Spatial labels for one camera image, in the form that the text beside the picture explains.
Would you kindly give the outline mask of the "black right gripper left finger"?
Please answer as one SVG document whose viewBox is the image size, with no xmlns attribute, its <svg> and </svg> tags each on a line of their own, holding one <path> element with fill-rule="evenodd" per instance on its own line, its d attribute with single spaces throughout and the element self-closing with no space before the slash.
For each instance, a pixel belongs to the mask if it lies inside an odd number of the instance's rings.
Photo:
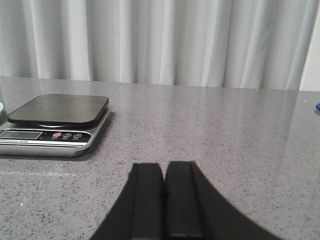
<svg viewBox="0 0 320 240">
<path fill-rule="evenodd" d="M 134 163 L 93 240 L 162 240 L 164 181 L 157 163 Z"/>
</svg>

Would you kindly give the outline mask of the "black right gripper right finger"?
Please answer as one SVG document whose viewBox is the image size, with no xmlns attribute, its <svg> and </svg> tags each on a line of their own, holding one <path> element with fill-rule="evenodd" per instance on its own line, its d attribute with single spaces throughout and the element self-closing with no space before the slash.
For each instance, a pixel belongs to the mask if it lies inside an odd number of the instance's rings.
<svg viewBox="0 0 320 240">
<path fill-rule="evenodd" d="M 165 239 L 276 240 L 232 206 L 193 161 L 172 161 L 165 176 Z"/>
</svg>

